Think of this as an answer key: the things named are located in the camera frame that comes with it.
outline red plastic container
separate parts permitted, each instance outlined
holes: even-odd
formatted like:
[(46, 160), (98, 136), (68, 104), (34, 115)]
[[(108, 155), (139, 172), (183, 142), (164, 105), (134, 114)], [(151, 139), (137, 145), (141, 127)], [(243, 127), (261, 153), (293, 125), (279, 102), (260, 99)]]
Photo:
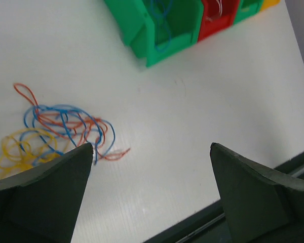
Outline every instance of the red plastic container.
[(224, 30), (234, 23), (240, 0), (222, 0), (222, 16), (219, 16), (219, 6), (216, 0), (201, 0), (204, 5), (204, 14), (199, 32), (198, 41)]

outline white table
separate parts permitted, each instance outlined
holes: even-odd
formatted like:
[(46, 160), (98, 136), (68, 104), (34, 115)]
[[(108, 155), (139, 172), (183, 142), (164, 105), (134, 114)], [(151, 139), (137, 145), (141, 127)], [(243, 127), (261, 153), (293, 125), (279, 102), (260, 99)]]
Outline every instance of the white table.
[(219, 199), (212, 142), (274, 167), (304, 151), (304, 66), (285, 3), (146, 69), (103, 0), (0, 0), (0, 140), (29, 85), (112, 122), (72, 242), (139, 243)]

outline yellow string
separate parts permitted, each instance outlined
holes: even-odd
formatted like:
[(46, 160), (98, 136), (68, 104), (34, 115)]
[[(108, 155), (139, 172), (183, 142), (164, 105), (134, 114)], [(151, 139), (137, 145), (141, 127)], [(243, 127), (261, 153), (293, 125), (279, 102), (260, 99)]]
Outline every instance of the yellow string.
[[(25, 132), (27, 132), (27, 134), (25, 134), (22, 141), (18, 141), (15, 138), (16, 136), (21, 135)], [(42, 146), (33, 149), (30, 145), (30, 141), (39, 136), (47, 137), (48, 141), (47, 143), (43, 143)], [(63, 153), (67, 151), (69, 143), (70, 141), (68, 141), (66, 146), (64, 147), (62, 151)], [(45, 157), (42, 157), (45, 152), (51, 150), (49, 146), (57, 150), (57, 140), (51, 133), (40, 128), (21, 129), (10, 134), (9, 136), (4, 137), (1, 141), (1, 148), (3, 154), (0, 157), (0, 169), (2, 169), (3, 171), (0, 173), (0, 179), (8, 177), (13, 172), (17, 171), (20, 173), (33, 168), (32, 162), (37, 158), (39, 158), (38, 161), (40, 163), (46, 163), (59, 157), (60, 155), (55, 152), (47, 154), (45, 155)], [(13, 149), (17, 149), (18, 153), (14, 154), (12, 152)], [(2, 166), (1, 163), (4, 159), (9, 160), (12, 163), (12, 166)]]

